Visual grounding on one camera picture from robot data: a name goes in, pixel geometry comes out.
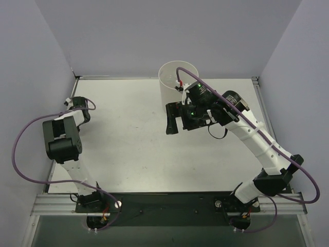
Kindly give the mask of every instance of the black cable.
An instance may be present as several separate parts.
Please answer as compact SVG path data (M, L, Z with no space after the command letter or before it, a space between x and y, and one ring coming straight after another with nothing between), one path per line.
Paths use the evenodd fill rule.
M70 199L71 199L71 201L73 201L73 202L75 202L75 203L78 203L77 201L75 201L75 200L72 199L72 194L70 194Z
M208 132L209 132L209 134L210 134L212 137L214 137L215 139L220 140L220 139L223 139L223 138L227 135L228 130L225 128L225 133L224 133L223 137L221 137L221 138L216 137L216 136L214 136L214 135L212 135L212 134L210 133L210 125L208 125Z

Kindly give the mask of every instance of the white bucket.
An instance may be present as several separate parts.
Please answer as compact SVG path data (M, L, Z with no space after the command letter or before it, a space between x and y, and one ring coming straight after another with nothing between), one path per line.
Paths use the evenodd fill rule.
M166 104L181 101L181 93L175 89L175 86L177 86L177 67L183 67L196 76L199 76L197 69L188 62L171 61L164 64L159 70L161 101L164 111L166 111ZM179 77L184 84L195 82L195 79L183 71L179 72Z

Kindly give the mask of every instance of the white table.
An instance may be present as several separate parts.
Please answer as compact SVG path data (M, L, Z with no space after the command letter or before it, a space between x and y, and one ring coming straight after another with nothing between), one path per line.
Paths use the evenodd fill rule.
M219 93L233 90L264 121L250 79L205 80ZM91 121L81 127L83 161L90 175L108 192L178 192L233 190L256 176L261 165L232 133L212 138L207 128L166 135L159 81L80 80L76 96L95 102ZM221 137L224 128L211 127ZM70 179L55 165L52 180ZM53 184L49 193L77 192L74 184Z

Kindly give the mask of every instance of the gray wall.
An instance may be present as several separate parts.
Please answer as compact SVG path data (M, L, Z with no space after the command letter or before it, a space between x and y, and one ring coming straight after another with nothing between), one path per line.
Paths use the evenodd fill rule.
M261 75L261 90L278 141L305 158L322 195L307 207L317 246L328 246L329 1L303 0ZM306 199L315 190L297 172Z
M36 0L76 75L157 76L171 60L202 77L258 76L300 0Z
M0 245L20 246L35 194L42 186L14 172L11 147L29 120L63 109L74 77L33 0L0 1L0 33ZM24 134L16 157L23 173L47 178L50 161L41 122Z

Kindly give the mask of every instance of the wire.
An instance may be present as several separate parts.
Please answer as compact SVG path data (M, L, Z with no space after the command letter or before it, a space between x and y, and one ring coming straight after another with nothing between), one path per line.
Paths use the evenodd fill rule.
M263 231L263 230L266 230L266 229L268 229L268 228L270 228L271 226L274 225L274 223L276 222L276 220L277 220L277 218L278 218L278 207L277 207L277 204L276 204L276 202L273 200L272 197L269 197L269 196L267 196L267 195L263 195L263 196L265 196L265 197L267 197L268 199L270 199L270 200L272 201L273 205L274 205L274 208L275 208L275 211L276 211L276 212L275 212L275 214L274 214L274 217L273 217L272 222L269 223L269 224L266 225L266 226L263 226L263 227L261 227L261 228L259 228L259 229L255 229L255 230L245 230L245 231L243 231L243 230L237 228L237 230L238 230L239 232L243 232L243 233L259 233L259 232L261 232L261 231ZM230 224L231 224L231 225L233 224L233 221L234 221L234 218L231 218L231 219L230 219Z
M87 98L86 98L86 100L87 100L88 102L90 102L90 103L94 106L94 108L88 108L88 107L86 107L86 108L75 108L75 109L72 109L72 111L77 111L77 110L91 110L91 111L93 111L93 110L96 110L96 105L95 105L90 99L87 99ZM14 141L14 144L13 144L13 147L12 147L12 150L11 150L11 163L12 163L12 166L13 166L14 170L15 170L16 173L17 173L20 177L22 177L23 179L25 179L25 180L27 180L27 181L29 181L29 182L32 182L32 183L36 183L36 184L60 184L60 183L78 183L78 184L82 184L82 185L84 185L84 186L86 186L86 187L89 187L89 188L91 188L91 189L95 189L95 190L97 190L97 191L100 191L100 192L104 193L105 195L107 195L107 196L109 196L110 198L112 198L112 199L115 201L115 203L117 203L117 204L119 205L117 199L116 199L114 196L112 196L110 193L106 192L105 190L102 190L101 188L97 188L97 187L95 187L95 186L92 186L92 185L86 184L86 183L83 182L83 181L79 181L79 180L40 181L40 180L31 179L31 178L25 176L25 175L22 174L21 171L18 169L17 164L16 164L16 160L15 160L16 148L17 148L17 144L18 144L20 138L22 137L23 133L25 132L25 130L26 130L31 124L33 124L34 122L36 122L36 121L38 121L38 120L41 120L41 119L44 119L44 118L48 118L48 117L55 117L55 116L63 115L63 114L65 114L65 113L67 113L67 112L68 112L68 111L65 111L64 113L61 112L61 113L49 114L49 115L45 115L45 116L41 116L41 117L37 117L37 118L31 120L30 122L28 122L28 123L27 123L27 124L21 129L21 131L18 133L18 135L17 135L17 137L16 137L16 139L15 139L15 141ZM116 221L116 219L117 219L118 217L119 217L119 214L117 214L117 216L116 216L111 222L109 222L105 227L103 227L102 229L104 229L104 228L108 228L111 224L113 224L113 223Z
M227 132L228 132L228 130L225 128L225 133L224 133L223 137L221 137L221 138L216 137L210 133L210 125L208 125L208 133L217 140L223 139L227 135Z
M196 76L195 74L193 74L192 72L188 71L185 68L182 67L178 67L176 69L176 74L177 74L177 79L179 80L179 71L183 71L186 74L190 75L191 77L193 77L195 80L197 80L200 84L202 84L203 86L205 86L210 92L212 92L214 95L216 95L220 100L222 100L225 104L229 105L236 113L238 113L253 129L256 129L256 126L245 116L243 115L242 112L240 112L230 101L228 101L225 97L223 97L222 95L220 95L218 92L216 92L214 89L212 89L207 83L205 83L204 81L202 81L202 79L200 79L198 76ZM258 130L257 131L262 137L263 139L269 144L272 145L272 142L267 138L267 136L261 131ZM315 203L319 200L320 198L320 188L317 184L317 182L314 180L314 178L311 176L311 174L309 174L302 166L300 166L297 162L295 162L294 160L292 160L290 157L288 157L286 154L284 154L280 149L278 149L277 147L275 147L274 145L272 145L272 148L279 153L282 157L284 157L286 160L288 160L290 163L292 163L294 166L296 166L299 170L301 170L308 178L309 180L312 182L312 184L315 187L316 190L316 196L314 197L314 199L310 200L310 201L303 201L303 200L297 200L297 199L293 199L290 197L286 197L282 194L278 194L279 197L285 198L287 200L291 200L294 202L299 202L299 203L303 203L303 204L312 204Z
M78 203L77 201L75 201L75 200L72 199L72 194L70 194L70 199L71 199L71 201L73 201L75 203Z

